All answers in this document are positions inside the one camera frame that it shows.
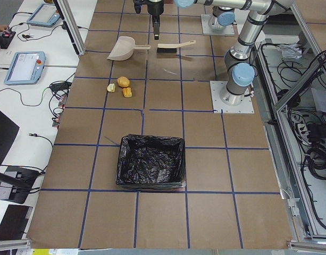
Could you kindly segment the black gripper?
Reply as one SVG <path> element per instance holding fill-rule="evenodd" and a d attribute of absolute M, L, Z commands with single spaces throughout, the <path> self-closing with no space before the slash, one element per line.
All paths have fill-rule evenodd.
<path fill-rule="evenodd" d="M 148 13 L 152 16 L 154 39 L 160 38 L 160 16 L 163 13 L 163 0 L 148 0 L 147 1 Z"/>

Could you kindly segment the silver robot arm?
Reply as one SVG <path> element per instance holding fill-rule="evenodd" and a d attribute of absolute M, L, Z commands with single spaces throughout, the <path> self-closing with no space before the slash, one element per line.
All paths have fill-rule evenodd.
<path fill-rule="evenodd" d="M 222 30 L 229 25 L 232 25 L 235 21 L 235 9 L 229 7 L 212 7 L 212 16 L 208 21 L 208 25 L 211 29 Z"/>
<path fill-rule="evenodd" d="M 233 9 L 249 10 L 249 14 L 239 34 L 237 42 L 225 55 L 229 81 L 220 92 L 220 100 L 229 105 L 241 104 L 245 97 L 245 91 L 253 82 L 255 70 L 249 64 L 251 48 L 261 32 L 266 16 L 260 16 L 255 1 L 175 1 L 181 8 L 188 8 L 193 4 L 202 4 L 213 7 L 213 15 L 210 17 L 210 28 L 225 28 L 231 25 L 235 19 Z"/>

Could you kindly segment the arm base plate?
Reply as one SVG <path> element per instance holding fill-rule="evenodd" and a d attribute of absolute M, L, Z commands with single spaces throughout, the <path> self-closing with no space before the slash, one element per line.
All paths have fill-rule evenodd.
<path fill-rule="evenodd" d="M 232 95 L 227 91 L 227 81 L 210 81 L 213 112 L 217 114 L 254 114 L 250 91 Z"/>
<path fill-rule="evenodd" d="M 204 35 L 233 36 L 235 34 L 233 28 L 234 13 L 222 13 L 218 17 L 213 14 L 202 14 L 200 19 Z"/>

